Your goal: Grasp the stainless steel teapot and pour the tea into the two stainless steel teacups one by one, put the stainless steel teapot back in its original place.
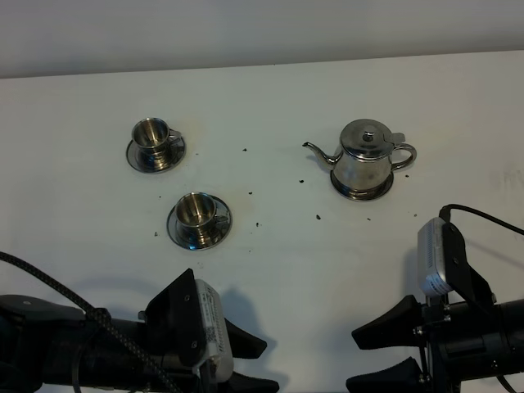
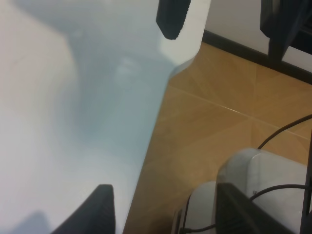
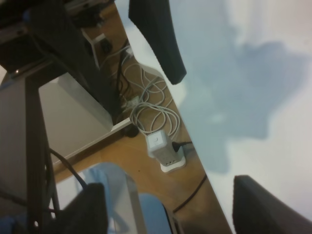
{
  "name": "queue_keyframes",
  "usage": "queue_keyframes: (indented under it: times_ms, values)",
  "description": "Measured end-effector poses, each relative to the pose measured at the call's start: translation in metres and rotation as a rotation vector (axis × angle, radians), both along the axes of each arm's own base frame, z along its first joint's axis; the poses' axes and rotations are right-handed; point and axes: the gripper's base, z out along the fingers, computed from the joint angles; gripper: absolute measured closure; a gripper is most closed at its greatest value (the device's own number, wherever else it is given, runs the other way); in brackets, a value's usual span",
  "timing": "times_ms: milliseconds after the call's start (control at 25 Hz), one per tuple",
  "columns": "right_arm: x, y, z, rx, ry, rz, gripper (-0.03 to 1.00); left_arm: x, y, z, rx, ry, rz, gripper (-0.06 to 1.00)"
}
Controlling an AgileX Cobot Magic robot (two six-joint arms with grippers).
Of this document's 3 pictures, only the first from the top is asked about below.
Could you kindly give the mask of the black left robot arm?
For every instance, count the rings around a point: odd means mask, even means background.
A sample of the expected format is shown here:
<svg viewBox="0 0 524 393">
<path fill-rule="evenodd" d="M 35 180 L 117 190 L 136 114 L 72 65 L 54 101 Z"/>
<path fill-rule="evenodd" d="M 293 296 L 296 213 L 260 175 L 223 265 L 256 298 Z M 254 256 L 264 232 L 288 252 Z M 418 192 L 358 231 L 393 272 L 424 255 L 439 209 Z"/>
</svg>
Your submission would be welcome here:
<svg viewBox="0 0 524 393">
<path fill-rule="evenodd" d="M 247 377 L 235 359 L 256 359 L 266 342 L 230 323 L 219 294 L 187 270 L 135 321 L 114 319 L 183 392 L 276 392 L 277 382 Z M 81 309 L 21 295 L 1 298 L 1 389 L 43 385 L 163 392 L 157 373 Z"/>
</svg>

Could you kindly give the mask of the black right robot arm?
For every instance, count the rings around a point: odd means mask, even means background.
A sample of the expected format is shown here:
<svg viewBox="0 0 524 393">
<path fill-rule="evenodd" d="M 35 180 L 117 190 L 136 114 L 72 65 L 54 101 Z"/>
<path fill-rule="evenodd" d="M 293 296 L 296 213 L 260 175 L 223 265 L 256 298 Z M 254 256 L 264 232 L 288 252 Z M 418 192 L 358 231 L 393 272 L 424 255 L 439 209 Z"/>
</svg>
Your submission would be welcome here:
<svg viewBox="0 0 524 393">
<path fill-rule="evenodd" d="M 458 392 L 462 382 L 489 377 L 512 392 L 507 377 L 523 371 L 523 303 L 494 305 L 487 315 L 465 302 L 422 305 L 405 296 L 352 332 L 361 350 L 412 346 L 412 357 L 347 379 L 350 392 Z"/>
</svg>

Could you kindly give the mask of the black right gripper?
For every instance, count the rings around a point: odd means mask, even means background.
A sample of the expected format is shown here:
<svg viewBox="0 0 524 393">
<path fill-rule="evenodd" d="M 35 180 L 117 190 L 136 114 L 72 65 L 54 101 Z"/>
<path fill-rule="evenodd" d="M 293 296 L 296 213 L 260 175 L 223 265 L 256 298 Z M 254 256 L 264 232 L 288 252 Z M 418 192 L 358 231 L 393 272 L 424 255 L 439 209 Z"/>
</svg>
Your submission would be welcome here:
<svg viewBox="0 0 524 393">
<path fill-rule="evenodd" d="M 405 296 L 382 316 L 356 328 L 351 336 L 361 350 L 418 346 L 421 367 L 409 357 L 395 366 L 346 380 L 349 393 L 454 392 L 440 352 L 440 334 L 450 316 L 444 302 L 420 304 Z"/>
</svg>

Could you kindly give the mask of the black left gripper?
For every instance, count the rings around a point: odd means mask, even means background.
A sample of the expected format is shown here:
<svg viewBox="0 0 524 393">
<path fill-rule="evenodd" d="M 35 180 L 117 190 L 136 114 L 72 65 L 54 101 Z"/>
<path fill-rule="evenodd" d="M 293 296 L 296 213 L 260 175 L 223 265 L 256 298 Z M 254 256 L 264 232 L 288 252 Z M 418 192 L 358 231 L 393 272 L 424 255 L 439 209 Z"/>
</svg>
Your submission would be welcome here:
<svg viewBox="0 0 524 393">
<path fill-rule="evenodd" d="M 144 310 L 147 325 L 145 350 L 183 392 L 203 392 L 198 363 L 204 353 L 204 331 L 197 283 L 186 269 L 157 294 Z M 235 359 L 258 359 L 267 342 L 226 321 L 228 339 Z M 276 381 L 234 372 L 231 392 L 277 393 Z"/>
</svg>

